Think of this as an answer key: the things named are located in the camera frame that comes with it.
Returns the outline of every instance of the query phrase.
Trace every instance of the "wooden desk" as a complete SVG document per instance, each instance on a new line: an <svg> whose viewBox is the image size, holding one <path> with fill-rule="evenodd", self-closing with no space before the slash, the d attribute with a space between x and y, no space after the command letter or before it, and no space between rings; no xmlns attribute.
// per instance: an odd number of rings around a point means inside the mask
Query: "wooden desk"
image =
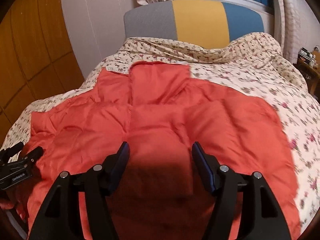
<svg viewBox="0 0 320 240"><path fill-rule="evenodd" d="M306 74L311 76L311 82L310 82L310 85L308 86L308 89L309 89L310 95L313 96L315 94L315 90L320 79L320 72L317 69L310 67L307 63L303 62L301 59L298 59L298 62L294 64L294 66L299 71L305 72Z"/></svg>

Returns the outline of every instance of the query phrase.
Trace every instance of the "bed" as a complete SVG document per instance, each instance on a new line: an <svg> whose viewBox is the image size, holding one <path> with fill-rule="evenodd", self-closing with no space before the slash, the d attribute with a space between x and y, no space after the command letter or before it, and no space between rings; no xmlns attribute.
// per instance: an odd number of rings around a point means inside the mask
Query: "bed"
<svg viewBox="0 0 320 240"><path fill-rule="evenodd" d="M232 27L226 28L229 32L228 35L222 35L220 40L212 39L210 35L210 38L207 38L206 33L190 37L188 36L188 26L182 28L184 31L187 29L187 33L183 34L179 31L179 23L175 21L177 20L177 11L172 10L175 5L170 5L170 3L157 3L128 12L124 18L128 39L119 51L98 64L79 89L30 104L9 130L2 148L10 147L19 141L28 142L31 113L33 111L49 111L66 99L91 90L102 68L128 73L132 63L140 60L165 63L183 62L189 65L192 77L231 87L245 95L263 98L277 111L283 131L287 135L295 165L295 174L299 185L295 205L299 211L300 233L304 232L315 216L320 200L318 193L320 106L318 102L308 94L307 85L302 75L292 64L282 58L279 44L271 35L262 33L261 19L257 17L256 24L251 28L252 31L260 32L231 31ZM190 5L195 1L186 1L186 3ZM190 14L189 5L185 14ZM143 13L143 10L148 11L151 6L158 7L156 15L161 15L159 10L162 10L167 19L159 22L155 21L154 17L147 17L148 14ZM176 18L173 17L170 20L168 15L172 13ZM152 33L153 28L147 29L141 27L140 24L143 22L146 26L153 26L150 25L152 20L159 24L159 28L154 28L155 33ZM232 23L229 23L229 19L227 19L224 24L230 26ZM201 35L206 36L200 39L202 47L186 42L191 40L193 43L197 43L197 39ZM213 49L225 45L226 47L223 49Z"/></svg>

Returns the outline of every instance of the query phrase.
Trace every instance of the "metal screw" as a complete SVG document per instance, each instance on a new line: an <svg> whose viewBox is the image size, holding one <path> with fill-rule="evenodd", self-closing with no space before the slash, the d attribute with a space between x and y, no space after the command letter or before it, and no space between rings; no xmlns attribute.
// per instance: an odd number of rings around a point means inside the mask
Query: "metal screw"
<svg viewBox="0 0 320 240"><path fill-rule="evenodd" d="M226 165L221 165L220 166L220 171L227 172L228 170L229 170L228 166L226 166Z"/></svg>
<svg viewBox="0 0 320 240"><path fill-rule="evenodd" d="M63 172L60 173L60 177L63 178L63 179L66 178L67 176L68 176L68 172L67 171L63 171Z"/></svg>
<svg viewBox="0 0 320 240"><path fill-rule="evenodd" d="M100 164L94 165L93 166L93 170L94 171L101 171L102 170L102 165L100 165Z"/></svg>
<svg viewBox="0 0 320 240"><path fill-rule="evenodd" d="M262 178L262 174L258 171L254 172L253 175L257 178L257 179L261 179Z"/></svg>

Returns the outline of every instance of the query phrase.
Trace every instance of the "white wall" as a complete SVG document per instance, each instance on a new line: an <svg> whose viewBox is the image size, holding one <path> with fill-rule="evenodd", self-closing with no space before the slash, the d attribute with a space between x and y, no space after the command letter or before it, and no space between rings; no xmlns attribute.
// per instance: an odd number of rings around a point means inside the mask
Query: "white wall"
<svg viewBox="0 0 320 240"><path fill-rule="evenodd" d="M125 41L124 14L136 0L61 0L73 51L83 76Z"/></svg>
<svg viewBox="0 0 320 240"><path fill-rule="evenodd" d="M260 14L262 22L263 22L263 27L264 27L264 32L269 33L270 35L274 35L275 31L275 17L272 14L269 14L267 12L259 12L256 11L258 14Z"/></svg>
<svg viewBox="0 0 320 240"><path fill-rule="evenodd" d="M297 0L297 11L300 15L300 42L308 51L320 45L320 23L305 0Z"/></svg>

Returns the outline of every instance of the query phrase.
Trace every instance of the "wall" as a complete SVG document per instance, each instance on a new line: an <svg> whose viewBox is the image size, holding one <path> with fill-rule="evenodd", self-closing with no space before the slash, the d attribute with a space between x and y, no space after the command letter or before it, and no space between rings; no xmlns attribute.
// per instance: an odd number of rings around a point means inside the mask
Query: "wall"
<svg viewBox="0 0 320 240"><path fill-rule="evenodd" d="M83 81L60 0L15 0L0 24L0 144L31 102Z"/></svg>
<svg viewBox="0 0 320 240"><path fill-rule="evenodd" d="M300 15L300 42L308 51L320 45L320 23L305 0L296 0L296 9Z"/></svg>
<svg viewBox="0 0 320 240"><path fill-rule="evenodd" d="M86 78L125 41L124 14L135 0L61 0L73 51Z"/></svg>
<svg viewBox="0 0 320 240"><path fill-rule="evenodd" d="M266 12L259 12L256 11L258 14L260 14L261 19L263 21L263 27L264 32L269 33L272 36L274 35L275 31L275 17L272 14L266 13Z"/></svg>

